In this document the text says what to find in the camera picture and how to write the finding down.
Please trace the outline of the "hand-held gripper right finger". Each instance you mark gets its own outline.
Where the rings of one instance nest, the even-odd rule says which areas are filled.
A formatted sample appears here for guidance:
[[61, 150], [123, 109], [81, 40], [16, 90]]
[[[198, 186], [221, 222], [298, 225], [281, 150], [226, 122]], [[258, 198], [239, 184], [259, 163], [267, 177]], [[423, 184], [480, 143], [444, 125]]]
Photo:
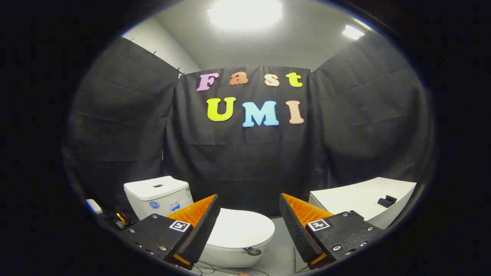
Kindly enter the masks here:
[[310, 270], [342, 261], [386, 232], [355, 211], [333, 214], [286, 193], [279, 196], [279, 210], [297, 252]]

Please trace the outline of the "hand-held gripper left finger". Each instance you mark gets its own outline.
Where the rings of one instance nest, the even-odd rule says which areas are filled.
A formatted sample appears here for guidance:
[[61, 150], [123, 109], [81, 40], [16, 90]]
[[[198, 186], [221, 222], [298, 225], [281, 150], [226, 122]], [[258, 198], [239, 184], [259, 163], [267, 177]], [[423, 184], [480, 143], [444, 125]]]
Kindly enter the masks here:
[[150, 214], [119, 232], [130, 248], [191, 270], [199, 261], [221, 211], [213, 194], [170, 215]]

